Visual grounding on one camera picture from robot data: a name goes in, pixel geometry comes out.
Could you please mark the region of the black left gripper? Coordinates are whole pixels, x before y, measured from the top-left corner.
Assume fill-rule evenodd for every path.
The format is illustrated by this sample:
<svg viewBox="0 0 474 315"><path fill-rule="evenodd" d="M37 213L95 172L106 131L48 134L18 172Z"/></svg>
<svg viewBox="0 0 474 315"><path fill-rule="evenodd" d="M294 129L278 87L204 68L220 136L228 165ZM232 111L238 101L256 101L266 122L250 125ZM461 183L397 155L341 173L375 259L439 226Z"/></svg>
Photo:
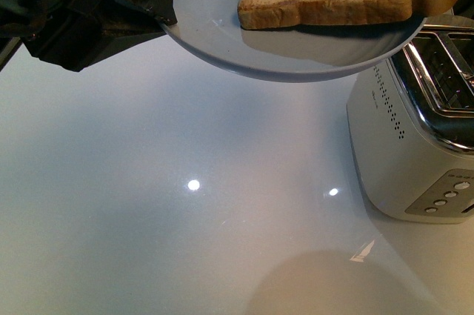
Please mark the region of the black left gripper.
<svg viewBox="0 0 474 315"><path fill-rule="evenodd" d="M1 66L7 65L21 45L32 56L67 70L80 71L91 65L99 32L93 11L100 1L1 0ZM100 59L163 36L157 21L177 23L173 0L128 1L145 13L116 0L103 0L99 6Z"/></svg>

